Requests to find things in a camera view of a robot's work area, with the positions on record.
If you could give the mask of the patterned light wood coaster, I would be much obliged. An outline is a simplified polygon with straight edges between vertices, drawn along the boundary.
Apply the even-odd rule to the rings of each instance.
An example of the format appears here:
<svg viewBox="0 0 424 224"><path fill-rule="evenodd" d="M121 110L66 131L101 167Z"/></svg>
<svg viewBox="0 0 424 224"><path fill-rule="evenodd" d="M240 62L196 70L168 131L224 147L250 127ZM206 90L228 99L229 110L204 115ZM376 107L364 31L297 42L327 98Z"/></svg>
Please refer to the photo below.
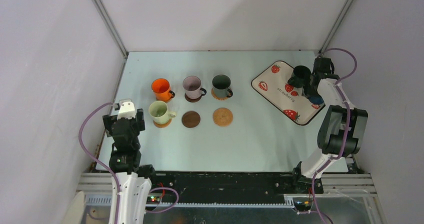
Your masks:
<svg viewBox="0 0 424 224"><path fill-rule="evenodd" d="M229 126L234 119L233 113L228 108L218 108L213 112L213 122L219 127Z"/></svg>

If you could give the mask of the blue mug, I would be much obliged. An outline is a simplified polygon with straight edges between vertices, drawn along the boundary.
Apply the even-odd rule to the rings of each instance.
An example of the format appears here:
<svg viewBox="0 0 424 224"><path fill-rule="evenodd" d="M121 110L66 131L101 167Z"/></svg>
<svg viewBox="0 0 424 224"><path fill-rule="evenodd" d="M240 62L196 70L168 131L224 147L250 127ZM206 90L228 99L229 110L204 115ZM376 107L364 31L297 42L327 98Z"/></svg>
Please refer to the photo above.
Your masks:
<svg viewBox="0 0 424 224"><path fill-rule="evenodd" d="M323 98L320 96L320 95L318 95L318 96L310 96L309 98L308 98L308 100L312 103L312 104L314 104L314 105L321 105L321 104L323 104L324 103L324 100L323 100Z"/></svg>

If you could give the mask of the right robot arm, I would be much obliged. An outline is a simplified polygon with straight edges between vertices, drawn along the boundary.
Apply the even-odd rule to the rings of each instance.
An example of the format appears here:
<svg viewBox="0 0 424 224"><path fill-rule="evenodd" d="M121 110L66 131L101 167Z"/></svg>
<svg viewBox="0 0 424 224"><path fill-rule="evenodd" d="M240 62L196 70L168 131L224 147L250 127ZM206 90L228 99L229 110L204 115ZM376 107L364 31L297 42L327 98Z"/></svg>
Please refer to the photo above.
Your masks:
<svg viewBox="0 0 424 224"><path fill-rule="evenodd" d="M341 158L359 152L368 112L355 107L343 90L330 58L316 57L302 94L314 105L328 107L317 134L317 149L293 169L291 188L304 193L324 171Z"/></svg>

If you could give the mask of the mauve mug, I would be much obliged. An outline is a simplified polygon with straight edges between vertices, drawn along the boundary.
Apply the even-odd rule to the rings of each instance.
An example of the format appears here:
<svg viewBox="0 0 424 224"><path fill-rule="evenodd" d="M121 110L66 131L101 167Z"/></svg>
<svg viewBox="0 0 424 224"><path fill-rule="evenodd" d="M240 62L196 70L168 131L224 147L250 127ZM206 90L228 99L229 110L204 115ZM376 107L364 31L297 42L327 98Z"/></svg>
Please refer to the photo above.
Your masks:
<svg viewBox="0 0 424 224"><path fill-rule="evenodd" d="M188 76L183 80L183 89L187 98L191 100L198 99L207 94L207 91L202 87L202 82L197 76Z"/></svg>

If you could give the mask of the light green mug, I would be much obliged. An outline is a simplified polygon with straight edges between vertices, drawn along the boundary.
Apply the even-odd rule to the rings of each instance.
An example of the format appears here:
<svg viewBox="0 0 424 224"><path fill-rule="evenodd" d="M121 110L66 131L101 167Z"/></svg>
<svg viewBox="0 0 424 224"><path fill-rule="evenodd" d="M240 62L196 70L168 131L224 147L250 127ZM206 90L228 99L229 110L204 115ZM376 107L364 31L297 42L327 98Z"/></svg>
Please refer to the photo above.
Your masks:
<svg viewBox="0 0 424 224"><path fill-rule="evenodd" d="M154 101L150 104L148 113L152 117L153 121L158 124L164 124L168 122L169 119L177 117L177 113L175 111L170 111L167 103L160 100Z"/></svg>

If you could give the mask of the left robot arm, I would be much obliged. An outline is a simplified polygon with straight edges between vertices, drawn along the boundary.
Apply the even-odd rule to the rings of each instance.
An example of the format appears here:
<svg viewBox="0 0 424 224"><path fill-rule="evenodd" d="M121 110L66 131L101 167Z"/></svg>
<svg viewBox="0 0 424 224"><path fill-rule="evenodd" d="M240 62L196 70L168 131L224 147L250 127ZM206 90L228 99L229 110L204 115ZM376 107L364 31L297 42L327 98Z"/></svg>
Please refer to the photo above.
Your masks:
<svg viewBox="0 0 424 224"><path fill-rule="evenodd" d="M141 224L147 196L156 190L158 178L151 164L140 165L140 132L145 130L143 109L103 116L104 126L112 137L109 168L112 170L111 224Z"/></svg>

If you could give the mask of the dark green mug front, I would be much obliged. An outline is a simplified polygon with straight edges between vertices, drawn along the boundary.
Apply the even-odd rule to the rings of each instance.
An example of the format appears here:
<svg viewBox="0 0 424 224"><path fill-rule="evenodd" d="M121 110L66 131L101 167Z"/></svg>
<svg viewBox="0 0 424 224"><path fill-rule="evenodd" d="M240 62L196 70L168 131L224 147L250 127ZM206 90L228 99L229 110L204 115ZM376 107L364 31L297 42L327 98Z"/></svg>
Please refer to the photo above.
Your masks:
<svg viewBox="0 0 424 224"><path fill-rule="evenodd" d="M219 98L231 98L233 96L233 91L231 90L231 79L227 75L216 75L212 79L212 88L215 95Z"/></svg>

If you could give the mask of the orange mug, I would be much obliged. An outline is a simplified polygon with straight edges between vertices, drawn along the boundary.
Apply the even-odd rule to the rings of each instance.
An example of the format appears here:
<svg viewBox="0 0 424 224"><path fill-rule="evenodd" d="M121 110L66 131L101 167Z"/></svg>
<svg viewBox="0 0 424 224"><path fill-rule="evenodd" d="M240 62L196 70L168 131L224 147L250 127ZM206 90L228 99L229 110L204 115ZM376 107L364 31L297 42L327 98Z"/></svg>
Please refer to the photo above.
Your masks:
<svg viewBox="0 0 424 224"><path fill-rule="evenodd" d="M165 78L158 78L151 84L151 89L157 101L163 101L170 97L175 97L176 94L172 91L169 81Z"/></svg>

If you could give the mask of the dark wood coaster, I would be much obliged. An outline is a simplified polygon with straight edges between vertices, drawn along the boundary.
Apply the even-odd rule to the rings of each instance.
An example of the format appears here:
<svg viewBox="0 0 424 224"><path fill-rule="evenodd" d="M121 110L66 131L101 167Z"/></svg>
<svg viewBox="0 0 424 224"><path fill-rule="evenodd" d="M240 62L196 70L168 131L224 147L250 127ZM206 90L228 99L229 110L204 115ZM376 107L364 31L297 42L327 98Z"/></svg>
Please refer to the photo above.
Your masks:
<svg viewBox="0 0 424 224"><path fill-rule="evenodd" d="M192 99L192 98L189 98L187 95L185 95L184 97L190 103L196 103L196 102L200 101L201 98L202 98L202 96L199 96L198 98Z"/></svg>
<svg viewBox="0 0 424 224"><path fill-rule="evenodd" d="M195 128L201 122L201 116L196 111L187 111L181 118L182 124L186 128Z"/></svg>

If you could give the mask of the dark green mug back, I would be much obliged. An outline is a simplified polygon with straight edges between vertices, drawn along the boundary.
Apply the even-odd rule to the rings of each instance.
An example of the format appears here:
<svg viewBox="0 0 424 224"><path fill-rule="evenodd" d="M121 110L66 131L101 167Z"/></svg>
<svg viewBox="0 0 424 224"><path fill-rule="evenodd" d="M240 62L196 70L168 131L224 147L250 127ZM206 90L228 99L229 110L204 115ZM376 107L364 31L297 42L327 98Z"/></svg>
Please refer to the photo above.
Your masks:
<svg viewBox="0 0 424 224"><path fill-rule="evenodd" d="M310 84L311 74L311 70L307 66L296 66L287 83L294 88L304 88Z"/></svg>

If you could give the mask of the scalloped light wood coaster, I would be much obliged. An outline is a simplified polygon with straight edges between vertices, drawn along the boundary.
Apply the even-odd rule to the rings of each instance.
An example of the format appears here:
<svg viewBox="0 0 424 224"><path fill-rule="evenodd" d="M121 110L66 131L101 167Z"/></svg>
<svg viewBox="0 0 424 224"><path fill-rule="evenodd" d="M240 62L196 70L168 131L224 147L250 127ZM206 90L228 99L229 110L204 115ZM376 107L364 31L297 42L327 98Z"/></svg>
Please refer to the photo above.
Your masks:
<svg viewBox="0 0 424 224"><path fill-rule="evenodd" d="M229 97L218 97L218 96L216 96L213 88L211 89L211 95L214 99L219 100L219 101L225 101L225 100L229 99Z"/></svg>

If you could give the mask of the dark green mug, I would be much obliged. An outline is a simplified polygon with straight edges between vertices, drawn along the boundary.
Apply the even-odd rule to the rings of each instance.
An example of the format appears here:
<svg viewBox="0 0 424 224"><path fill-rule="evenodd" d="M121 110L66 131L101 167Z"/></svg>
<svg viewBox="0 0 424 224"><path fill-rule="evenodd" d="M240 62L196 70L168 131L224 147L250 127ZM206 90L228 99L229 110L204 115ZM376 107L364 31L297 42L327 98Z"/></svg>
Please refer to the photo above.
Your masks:
<svg viewBox="0 0 424 224"><path fill-rule="evenodd" d="M304 88L310 84L311 74L311 70L307 66L296 66L287 83L294 88Z"/></svg>
<svg viewBox="0 0 424 224"><path fill-rule="evenodd" d="M216 75L212 79L212 88L215 95L219 98L231 98L233 96L233 91L231 90L231 79L227 75Z"/></svg>

